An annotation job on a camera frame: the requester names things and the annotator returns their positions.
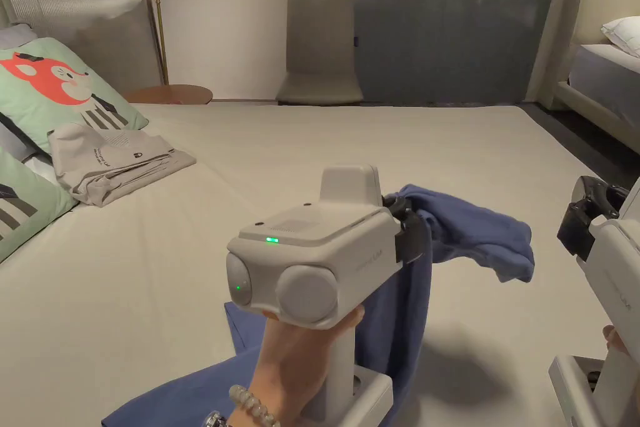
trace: white bed sheet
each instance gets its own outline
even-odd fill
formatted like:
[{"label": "white bed sheet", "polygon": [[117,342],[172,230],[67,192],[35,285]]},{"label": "white bed sheet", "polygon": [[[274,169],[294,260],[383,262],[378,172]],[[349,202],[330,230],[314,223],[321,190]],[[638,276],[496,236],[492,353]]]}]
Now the white bed sheet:
[{"label": "white bed sheet", "polygon": [[628,125],[640,128],[640,58],[610,44],[580,46],[569,82]]},{"label": "white bed sheet", "polygon": [[414,392],[398,425],[561,426],[555,354],[604,356],[606,315],[556,240],[590,170],[524,112],[481,109],[139,106],[198,162],[103,209],[63,216],[0,265],[0,412],[85,427],[171,378],[233,355],[225,245],[241,226],[313,201],[322,168],[376,164],[406,183],[527,221],[536,273],[500,284],[436,266]]}]

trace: green pillow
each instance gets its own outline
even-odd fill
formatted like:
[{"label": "green pillow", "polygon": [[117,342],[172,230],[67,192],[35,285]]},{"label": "green pillow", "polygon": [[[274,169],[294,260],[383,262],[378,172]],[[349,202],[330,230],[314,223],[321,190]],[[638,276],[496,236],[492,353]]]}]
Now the green pillow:
[{"label": "green pillow", "polygon": [[0,149],[0,262],[76,202]]},{"label": "green pillow", "polygon": [[149,123],[80,57],[54,38],[0,50],[0,121],[51,154],[47,133],[62,124],[138,130]]}]

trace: wrist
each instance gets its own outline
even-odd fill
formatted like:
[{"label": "wrist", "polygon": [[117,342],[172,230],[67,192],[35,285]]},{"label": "wrist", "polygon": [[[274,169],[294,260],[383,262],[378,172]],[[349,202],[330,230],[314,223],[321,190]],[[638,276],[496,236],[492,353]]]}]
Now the wrist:
[{"label": "wrist", "polygon": [[[300,409],[289,402],[282,385],[276,380],[277,376],[256,372],[249,385],[248,391],[267,409],[267,412],[278,421],[282,427],[290,427],[300,415]],[[260,418],[254,417],[251,409],[238,406],[229,418],[233,427],[263,427]]]}]

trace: human hand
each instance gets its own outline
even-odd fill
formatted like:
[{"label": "human hand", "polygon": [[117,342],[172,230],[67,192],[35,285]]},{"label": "human hand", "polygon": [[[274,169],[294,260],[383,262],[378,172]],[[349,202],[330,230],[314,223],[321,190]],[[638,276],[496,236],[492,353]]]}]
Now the human hand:
[{"label": "human hand", "polygon": [[[329,369],[329,350],[347,330],[363,320],[359,305],[328,330],[311,330],[269,318],[260,357],[249,391],[283,427],[291,426],[300,412],[320,392]],[[234,427],[254,426],[236,409],[229,419]]]},{"label": "human hand", "polygon": [[[613,325],[607,325],[603,328],[602,334],[604,335],[604,338],[607,339],[607,349],[613,347],[614,349],[629,355],[629,350],[626,349],[619,333]],[[640,413],[640,382],[636,384],[636,406]]]}]

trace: blue towel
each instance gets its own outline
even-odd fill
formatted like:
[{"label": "blue towel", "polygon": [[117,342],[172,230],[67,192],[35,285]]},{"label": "blue towel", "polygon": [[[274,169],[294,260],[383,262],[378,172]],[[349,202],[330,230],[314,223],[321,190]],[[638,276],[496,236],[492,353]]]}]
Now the blue towel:
[{"label": "blue towel", "polygon": [[[526,223],[476,207],[459,198],[416,186],[398,195],[412,201],[430,234],[427,255],[404,265],[365,300],[366,315],[356,328],[356,363],[389,375],[394,406],[382,422],[393,421],[414,376],[423,341],[431,288],[431,264],[469,257],[496,271],[502,282],[533,276],[531,230]],[[120,407],[105,427],[199,427],[214,409],[229,416],[228,389],[248,385],[258,361],[265,319],[226,304],[236,357],[172,380]]]}]

